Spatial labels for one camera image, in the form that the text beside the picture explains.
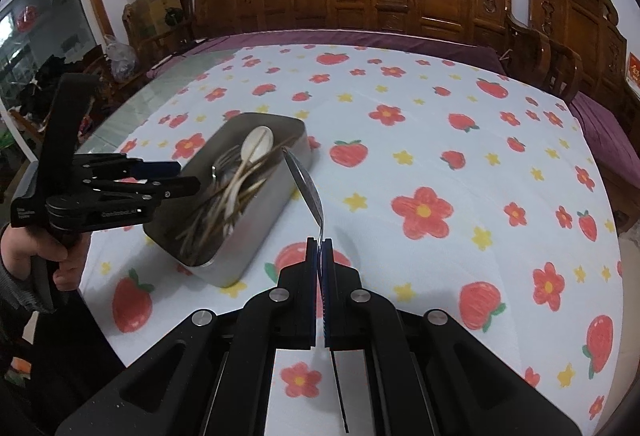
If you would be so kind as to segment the person's left hand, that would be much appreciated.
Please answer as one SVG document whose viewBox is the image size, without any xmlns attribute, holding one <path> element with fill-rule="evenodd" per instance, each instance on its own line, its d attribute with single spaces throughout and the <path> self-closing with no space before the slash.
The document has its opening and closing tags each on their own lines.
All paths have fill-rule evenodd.
<svg viewBox="0 0 640 436">
<path fill-rule="evenodd" d="M 71 248 L 66 248 L 47 231 L 9 225 L 1 237 L 2 263 L 9 274 L 22 281 L 29 278 L 34 257 L 58 263 L 52 282 L 60 291 L 73 291 L 80 285 L 90 241 L 91 234 L 82 234 Z"/>
</svg>

